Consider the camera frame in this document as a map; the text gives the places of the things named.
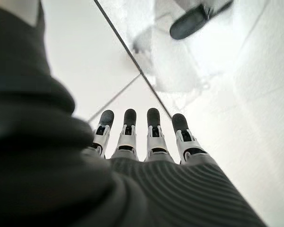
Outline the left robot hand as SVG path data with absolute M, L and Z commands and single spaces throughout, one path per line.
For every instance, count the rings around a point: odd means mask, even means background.
M 185 117 L 172 124 L 180 163 L 166 147 L 156 108 L 147 113 L 147 157 L 135 145 L 136 113 L 95 130 L 51 76 L 39 0 L 0 0 L 0 227 L 263 227 L 265 223 L 201 148 Z

